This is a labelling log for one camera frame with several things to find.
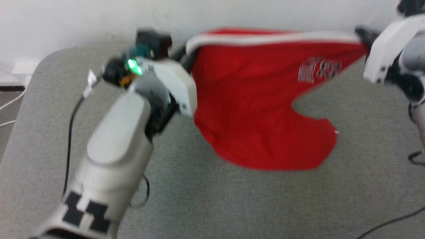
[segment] robotic arm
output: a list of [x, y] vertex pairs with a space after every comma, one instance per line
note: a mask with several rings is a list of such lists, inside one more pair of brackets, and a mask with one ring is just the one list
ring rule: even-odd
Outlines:
[[[358, 28], [370, 53], [364, 77], [399, 86], [425, 145], [425, 0], [402, 0], [407, 18], [382, 33]], [[114, 239], [153, 151], [152, 137], [175, 112], [192, 116], [196, 85], [189, 72], [196, 52], [168, 58], [171, 37], [141, 31], [136, 46], [112, 59], [103, 78], [128, 88], [96, 128], [62, 202], [31, 239]]]

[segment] white wall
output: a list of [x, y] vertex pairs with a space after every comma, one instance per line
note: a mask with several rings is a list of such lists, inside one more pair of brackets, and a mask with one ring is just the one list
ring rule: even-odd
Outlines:
[[397, 19], [399, 0], [0, 0], [0, 82], [17, 62], [59, 49], [130, 43], [138, 27], [172, 34], [176, 43], [219, 26], [352, 32]]

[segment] gray table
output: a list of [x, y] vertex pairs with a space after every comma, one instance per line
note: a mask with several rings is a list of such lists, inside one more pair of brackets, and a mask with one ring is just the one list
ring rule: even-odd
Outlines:
[[[60, 202], [68, 120], [89, 68], [121, 46], [66, 49], [37, 67], [0, 163], [0, 238], [25, 238]], [[119, 238], [356, 238], [425, 205], [425, 169], [398, 90], [362, 79], [363, 61], [311, 92], [294, 108], [327, 117], [340, 135], [316, 170], [261, 172], [218, 158], [190, 118], [176, 116], [155, 138], [147, 176], [151, 198], [130, 209]], [[71, 175], [91, 132], [121, 90], [101, 84], [75, 121]], [[142, 193], [135, 200], [141, 200]], [[425, 237], [425, 214], [368, 238]]]

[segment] red cloth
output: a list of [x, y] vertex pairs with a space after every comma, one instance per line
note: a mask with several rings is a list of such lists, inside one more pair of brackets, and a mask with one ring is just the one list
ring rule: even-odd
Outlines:
[[302, 33], [225, 29], [202, 36], [230, 34], [245, 39], [297, 34], [299, 39], [243, 46], [202, 43], [192, 71], [198, 95], [195, 124], [202, 135], [220, 157], [240, 166], [319, 166], [336, 144], [335, 128], [327, 119], [298, 114], [291, 104], [358, 60], [366, 48], [354, 35], [353, 41], [312, 40]]

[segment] green led indicator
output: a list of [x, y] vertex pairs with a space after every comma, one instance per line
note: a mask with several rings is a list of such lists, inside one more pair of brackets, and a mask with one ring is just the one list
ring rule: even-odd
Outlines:
[[137, 64], [137, 61], [135, 60], [128, 60], [127, 61], [127, 65], [129, 67], [129, 69], [134, 73], [134, 74], [138, 74], [141, 75], [142, 72], [142, 68]]

